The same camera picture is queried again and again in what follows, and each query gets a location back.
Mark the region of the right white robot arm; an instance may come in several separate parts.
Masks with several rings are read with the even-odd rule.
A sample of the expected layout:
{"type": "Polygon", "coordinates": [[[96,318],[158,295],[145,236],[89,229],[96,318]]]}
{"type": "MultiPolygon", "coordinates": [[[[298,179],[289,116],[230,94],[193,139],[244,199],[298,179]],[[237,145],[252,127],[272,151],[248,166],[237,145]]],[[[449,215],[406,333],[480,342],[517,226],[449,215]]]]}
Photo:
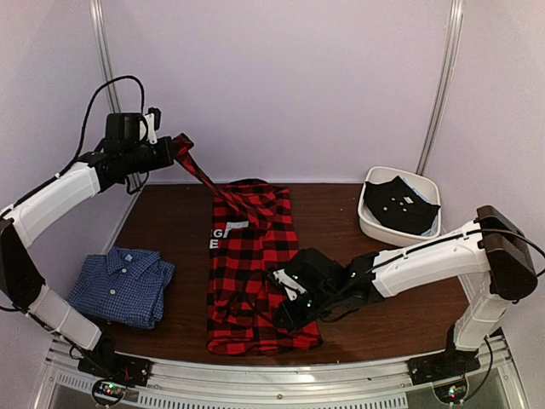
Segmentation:
{"type": "Polygon", "coordinates": [[[347,265],[308,248],[267,274],[287,298],[272,322],[299,331],[339,305],[359,309],[416,287],[466,274],[482,274],[480,289],[452,326],[437,369],[456,375],[508,309],[528,297],[539,274],[534,248],[524,234],[491,205],[478,208],[474,220],[426,242],[356,256],[347,265]]]}

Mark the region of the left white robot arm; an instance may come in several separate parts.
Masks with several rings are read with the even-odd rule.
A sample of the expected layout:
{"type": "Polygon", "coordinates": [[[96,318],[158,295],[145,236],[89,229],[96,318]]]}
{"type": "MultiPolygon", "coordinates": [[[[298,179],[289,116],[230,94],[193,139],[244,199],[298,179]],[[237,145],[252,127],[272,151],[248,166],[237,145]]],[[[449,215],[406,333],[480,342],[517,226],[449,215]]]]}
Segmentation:
{"type": "Polygon", "coordinates": [[[133,174],[170,167],[175,149],[171,137],[157,136],[161,112],[112,113],[98,150],[78,155],[28,197],[1,213],[1,291],[13,309],[45,325],[79,348],[91,351],[90,365],[104,378],[123,369],[122,359],[100,343],[102,332],[53,291],[38,272],[28,250],[55,222],[82,202],[126,183],[133,174]]]}

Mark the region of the red black plaid shirt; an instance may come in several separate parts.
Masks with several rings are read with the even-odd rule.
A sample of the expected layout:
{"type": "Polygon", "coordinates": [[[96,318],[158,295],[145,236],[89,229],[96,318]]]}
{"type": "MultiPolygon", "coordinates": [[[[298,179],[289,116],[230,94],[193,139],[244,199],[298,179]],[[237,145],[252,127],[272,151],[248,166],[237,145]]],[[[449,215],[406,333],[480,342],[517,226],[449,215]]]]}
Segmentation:
{"type": "Polygon", "coordinates": [[[217,185],[191,156],[186,135],[173,143],[177,162],[213,193],[207,349],[224,356],[275,355],[320,346],[315,322],[295,332],[273,323],[287,296],[267,273],[299,250],[289,189],[261,179],[217,185]]]}

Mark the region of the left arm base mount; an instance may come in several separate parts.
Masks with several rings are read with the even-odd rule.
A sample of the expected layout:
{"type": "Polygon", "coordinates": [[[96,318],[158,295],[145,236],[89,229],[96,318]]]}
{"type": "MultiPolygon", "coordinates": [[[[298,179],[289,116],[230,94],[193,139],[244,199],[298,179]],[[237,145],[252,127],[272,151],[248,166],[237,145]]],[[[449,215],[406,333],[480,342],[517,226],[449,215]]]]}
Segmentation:
{"type": "Polygon", "coordinates": [[[77,365],[80,372],[129,387],[147,386],[152,369],[152,362],[148,359],[115,352],[100,354],[85,349],[81,349],[80,354],[82,359],[77,365]]]}

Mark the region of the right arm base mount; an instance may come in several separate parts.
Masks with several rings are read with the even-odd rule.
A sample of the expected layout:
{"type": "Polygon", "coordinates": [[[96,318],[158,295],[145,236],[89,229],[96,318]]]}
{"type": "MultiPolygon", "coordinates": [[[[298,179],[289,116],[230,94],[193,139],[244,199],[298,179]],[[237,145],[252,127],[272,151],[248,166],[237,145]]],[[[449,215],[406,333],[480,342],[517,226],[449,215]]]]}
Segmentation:
{"type": "Polygon", "coordinates": [[[411,358],[407,366],[413,385],[435,383],[452,377],[461,377],[480,368],[478,350],[463,351],[454,343],[435,354],[411,358]]]}

